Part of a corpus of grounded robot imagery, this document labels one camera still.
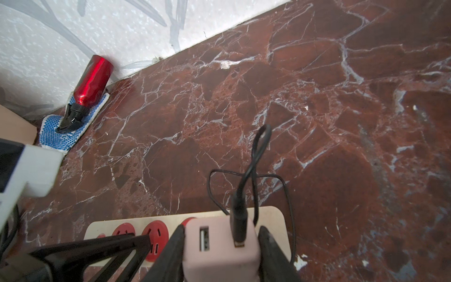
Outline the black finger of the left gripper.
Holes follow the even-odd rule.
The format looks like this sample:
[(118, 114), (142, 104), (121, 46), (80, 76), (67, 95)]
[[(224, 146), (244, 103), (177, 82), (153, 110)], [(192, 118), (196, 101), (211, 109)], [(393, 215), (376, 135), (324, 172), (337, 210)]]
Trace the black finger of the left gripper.
[(87, 267), (97, 262), (108, 263), (91, 278), (93, 282), (108, 281), (131, 253), (135, 255), (117, 278), (129, 282), (140, 269), (150, 251), (148, 235), (131, 233), (55, 244), (30, 252), (30, 255), (48, 266), (53, 282), (81, 282)]

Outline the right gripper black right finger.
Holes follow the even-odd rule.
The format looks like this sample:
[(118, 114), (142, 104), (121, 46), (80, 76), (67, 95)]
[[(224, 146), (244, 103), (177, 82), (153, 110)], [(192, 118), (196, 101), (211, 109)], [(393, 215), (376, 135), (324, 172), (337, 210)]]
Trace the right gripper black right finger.
[(294, 266), (287, 260), (275, 238), (265, 226), (260, 227), (261, 250), (259, 277), (261, 282), (300, 282)]

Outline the pink usb charger adapter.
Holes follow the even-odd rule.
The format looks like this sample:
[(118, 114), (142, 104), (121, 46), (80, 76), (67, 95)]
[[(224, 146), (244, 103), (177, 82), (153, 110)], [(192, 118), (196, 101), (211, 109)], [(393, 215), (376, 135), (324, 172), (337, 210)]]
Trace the pink usb charger adapter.
[(186, 282), (258, 282), (260, 245), (252, 220), (243, 246), (236, 246), (230, 217), (201, 217), (185, 227), (183, 274)]

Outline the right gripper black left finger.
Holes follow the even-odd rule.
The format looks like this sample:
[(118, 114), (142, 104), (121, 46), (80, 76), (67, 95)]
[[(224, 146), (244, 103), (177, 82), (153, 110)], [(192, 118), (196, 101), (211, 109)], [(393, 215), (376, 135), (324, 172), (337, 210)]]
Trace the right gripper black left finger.
[(180, 224), (142, 282), (183, 282), (185, 227)]

